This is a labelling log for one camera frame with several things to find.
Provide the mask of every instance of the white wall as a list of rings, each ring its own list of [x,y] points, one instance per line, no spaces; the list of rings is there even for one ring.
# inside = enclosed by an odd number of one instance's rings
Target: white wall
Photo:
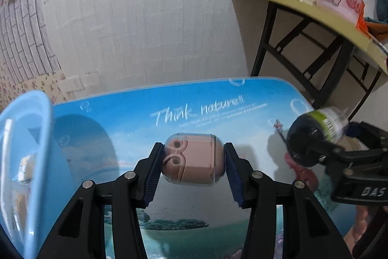
[[[76,92],[77,97],[150,84],[249,75],[267,6],[261,0],[42,1],[62,70],[66,77],[80,76],[85,86]],[[366,12],[372,15],[374,0],[365,2]],[[296,20],[289,17],[280,23],[291,29]],[[303,49],[312,47],[307,42],[302,45]],[[313,47],[309,52],[317,55],[317,50]],[[304,56],[298,53],[303,65]],[[267,75],[275,71],[271,64],[266,67]],[[292,78],[277,71],[275,75]]]
[[[372,92],[359,112],[354,116],[354,121],[365,121],[388,131],[388,83]]]

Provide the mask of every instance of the wallpaper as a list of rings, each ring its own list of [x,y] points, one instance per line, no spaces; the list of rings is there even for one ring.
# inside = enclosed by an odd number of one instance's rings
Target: wallpaper
[[[49,73],[38,76],[23,83],[12,84],[13,82],[5,75],[5,69],[0,67],[0,111],[3,111],[14,99],[28,90],[42,90],[50,98],[52,104],[65,102],[75,98],[73,92],[63,93],[58,82],[65,79],[61,72]]]

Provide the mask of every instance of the table leg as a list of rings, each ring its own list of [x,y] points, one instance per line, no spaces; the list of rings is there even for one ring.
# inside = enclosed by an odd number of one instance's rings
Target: table leg
[[[277,6],[273,2],[268,2],[267,7],[267,16],[265,18],[264,29],[261,35],[261,40],[259,44],[259,48],[257,50],[257,55],[255,59],[255,63],[253,64],[251,76],[259,76],[261,65],[263,65],[264,57],[265,57],[265,48],[263,44],[269,44],[269,40],[271,39],[272,29],[274,27],[275,18],[276,18]]]
[[[314,100],[312,105],[314,109],[321,108],[327,102],[330,95],[337,87],[342,75],[346,71],[353,52],[354,45],[345,39],[338,53],[337,59],[329,73],[329,76],[319,91],[317,98]]]
[[[323,65],[327,61],[329,61],[332,56],[338,51],[338,49],[343,44],[344,39],[341,36],[338,36],[334,39],[334,41],[322,52],[320,56],[316,58],[314,62],[311,63],[311,65],[306,68],[306,70],[303,72],[303,75],[306,77],[308,76],[308,80],[311,80],[313,76],[319,71]]]
[[[356,115],[356,113],[358,112],[358,110],[362,107],[362,105],[364,104],[364,102],[366,101],[366,99],[369,97],[369,95],[371,94],[373,88],[376,86],[377,84],[377,81],[379,80],[380,78],[380,75],[381,75],[381,69],[379,69],[379,71],[377,71],[377,74],[376,76],[374,77],[373,79],[373,82],[371,83],[371,85],[369,86],[368,90],[366,91],[365,95],[362,97],[361,101],[358,103],[358,105],[356,106],[356,108],[353,110],[352,114],[349,116],[349,121],[351,119],[353,119],[353,117]]]
[[[279,43],[275,46],[275,50],[280,48],[279,53],[282,53],[284,48],[290,44],[290,42],[295,39],[300,33],[312,22],[310,18],[304,18],[297,26],[290,31],[284,38],[282,38]]]
[[[365,81],[366,74],[368,74],[368,69],[369,69],[369,63],[365,63],[364,71],[362,72],[361,79],[360,79],[362,83]]]

